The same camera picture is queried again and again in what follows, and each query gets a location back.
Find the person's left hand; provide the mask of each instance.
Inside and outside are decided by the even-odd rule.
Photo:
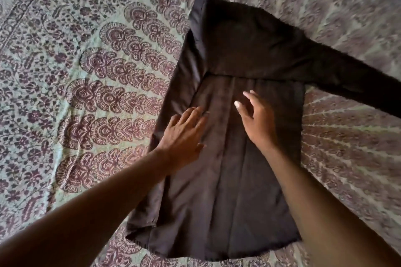
[[[207,118],[202,107],[192,107],[181,116],[174,115],[156,147],[171,159],[172,173],[198,159],[204,144],[199,143]]]

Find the patterned bedsheet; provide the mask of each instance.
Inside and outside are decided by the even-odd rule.
[[[230,1],[262,7],[401,79],[399,0]],[[192,3],[13,0],[1,13],[0,239],[143,156]],[[302,165],[399,252],[400,128],[400,119],[308,89]],[[302,243],[216,263],[163,260],[124,239],[123,227],[94,265],[309,264]]]

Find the person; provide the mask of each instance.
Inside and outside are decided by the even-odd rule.
[[[315,266],[401,266],[400,256],[280,149],[272,108],[244,92],[235,106],[273,169]],[[164,177],[195,161],[207,118],[201,107],[174,115],[155,150],[0,244],[0,265],[90,266],[115,230]]]

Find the human hand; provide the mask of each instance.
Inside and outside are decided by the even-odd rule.
[[[250,116],[243,104],[234,102],[242,123],[250,140],[263,151],[267,147],[277,147],[277,134],[274,123],[274,111],[272,107],[255,91],[244,92],[253,106],[253,116]]]
[[[202,112],[202,107],[192,107],[181,116],[176,114],[170,119],[156,150],[167,154],[173,166],[172,172],[197,160],[205,147],[199,143],[207,121],[205,116],[201,116]]]

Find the black garment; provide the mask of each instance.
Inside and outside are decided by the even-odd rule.
[[[281,188],[233,102],[251,110],[242,95],[251,89],[270,102],[279,142],[299,164],[304,83],[397,117],[401,83],[255,7],[195,0],[190,26],[150,150],[172,115],[199,105],[210,111],[207,148],[139,204],[127,238],[165,257],[211,261],[258,255],[299,240]]]

